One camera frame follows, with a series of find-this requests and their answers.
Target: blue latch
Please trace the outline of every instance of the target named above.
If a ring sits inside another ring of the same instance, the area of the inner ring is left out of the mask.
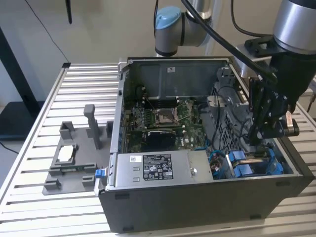
[[[103,177],[105,177],[105,170],[104,169],[97,169],[95,171],[95,178],[96,179],[101,179]]]

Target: white wall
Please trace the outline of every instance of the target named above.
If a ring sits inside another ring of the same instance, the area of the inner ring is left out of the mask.
[[[237,31],[231,19],[231,0],[215,0],[217,8],[213,16],[219,15],[215,23],[216,31],[233,45],[243,44],[253,37]],[[281,0],[235,0],[234,13],[237,24],[251,32],[272,34],[274,22],[280,7]],[[215,43],[210,53],[214,56],[227,56],[230,53],[221,45]]]
[[[72,0],[69,25],[64,0],[28,0],[57,45],[73,63],[112,63],[128,56],[154,56],[155,0]],[[160,0],[182,6],[180,0]],[[0,26],[38,100],[48,95],[65,62],[24,0],[0,1]],[[179,56],[201,56],[205,47],[182,47]],[[14,91],[1,79],[0,94]],[[0,104],[20,100],[0,97]]]

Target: wire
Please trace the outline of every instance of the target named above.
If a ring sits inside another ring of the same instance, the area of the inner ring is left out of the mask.
[[[312,107],[312,104],[313,104],[313,102],[311,101],[311,102],[309,103],[309,105],[308,105],[307,110],[306,110],[306,112],[307,112],[307,113],[309,113],[309,112],[310,112],[311,107]]]
[[[156,37],[156,19],[157,19],[158,4],[159,4],[159,0],[156,0],[155,10],[154,10],[154,37]]]
[[[313,94],[312,97],[311,97],[311,101],[310,101],[310,103],[309,103],[309,105],[308,105],[308,108],[307,108],[307,110],[306,110],[307,113],[310,112],[311,107],[312,107],[312,104],[313,104],[313,102],[315,101],[315,99],[316,99],[316,94]]]
[[[233,56],[242,61],[245,65],[254,70],[256,73],[265,77],[267,80],[273,83],[277,82],[277,77],[272,72],[266,71],[258,64],[251,61],[246,55],[241,53],[238,49],[236,49],[233,45],[231,45],[228,41],[221,37],[216,31],[214,31],[209,25],[207,25],[188,0],[181,0],[181,2],[189,11],[189,13],[191,13],[191,15],[195,18],[195,20],[201,25],[201,27],[220,45],[228,50]]]
[[[36,16],[36,18],[39,20],[39,22],[41,23],[41,25],[44,27],[44,29],[46,30],[46,32],[48,33],[51,41],[54,43],[54,45],[59,49],[59,51],[62,53],[62,55],[65,57],[65,59],[67,60],[67,62],[69,63],[68,58],[65,56],[65,54],[63,53],[63,51],[60,49],[60,47],[58,47],[58,45],[55,43],[55,41],[53,40],[52,36],[50,35],[50,33],[48,32],[47,28],[45,27],[45,25],[43,24],[43,22],[39,19],[39,17],[36,15],[36,13],[34,12],[33,8],[31,7],[31,5],[29,4],[29,2],[27,0],[24,0],[26,2],[26,4],[30,7],[31,11],[33,12],[34,16]]]
[[[218,127],[219,127],[219,120],[221,118],[221,107],[219,104],[218,94],[217,94],[217,106],[218,106],[217,120],[216,120],[216,125],[215,125],[215,131],[213,133],[212,140],[211,140],[211,146],[212,146],[213,150],[217,150],[214,146],[214,141],[215,141],[215,136],[216,136]]]
[[[11,152],[14,152],[14,153],[16,153],[16,154],[19,154],[18,152],[16,152],[15,150],[12,150],[12,149],[10,149],[10,148],[8,148],[8,147],[6,147],[2,142],[0,142],[0,145],[2,145],[3,146],[3,148],[5,148],[5,149],[7,149],[8,151],[11,151]]]
[[[238,136],[238,138],[243,137],[242,131],[243,131],[243,128],[245,127],[245,125],[247,124],[248,121],[251,121],[251,118],[246,118],[246,119],[244,120],[244,122],[242,122],[242,125],[241,125],[241,127],[240,127],[240,131],[239,131],[239,136]]]
[[[271,36],[271,35],[267,35],[267,34],[260,34],[260,33],[254,33],[254,32],[250,32],[250,31],[246,31],[242,28],[240,28],[237,23],[236,23],[236,20],[235,20],[235,14],[234,14],[234,0],[231,0],[231,16],[232,16],[232,22],[233,22],[233,25],[235,26],[235,28],[245,34],[245,35],[248,35],[248,36],[253,36],[253,37],[266,37],[266,36]]]
[[[204,150],[206,150],[206,149],[208,148],[208,146],[209,146],[209,140],[206,139],[206,141],[205,141],[205,147],[195,148],[194,150],[195,150],[195,151],[204,151]]]
[[[220,153],[221,155],[225,156],[225,154],[224,154],[221,150],[215,150],[215,151],[213,151],[213,152],[210,154],[210,156],[209,156],[209,159],[208,159],[209,163],[211,163],[212,157],[213,157],[213,155],[216,154],[216,153]]]

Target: circuit board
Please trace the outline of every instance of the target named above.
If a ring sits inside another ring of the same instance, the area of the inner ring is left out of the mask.
[[[125,111],[124,117],[129,153],[147,152],[151,149],[207,149],[202,120],[193,100],[178,100],[177,106],[173,108],[159,109],[145,109],[136,103],[131,110]]]

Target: aluminum extrusion table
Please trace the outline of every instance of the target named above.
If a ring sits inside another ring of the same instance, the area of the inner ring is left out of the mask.
[[[41,113],[0,190],[0,236],[114,237],[94,192],[44,196],[62,121],[87,127],[85,104],[96,106],[99,125],[114,119],[118,85],[116,64],[74,65],[60,72]],[[316,124],[298,104],[293,115],[301,133],[295,148],[316,175]],[[298,197],[285,199],[263,221],[129,234],[129,237],[171,236],[316,236],[316,180]]]

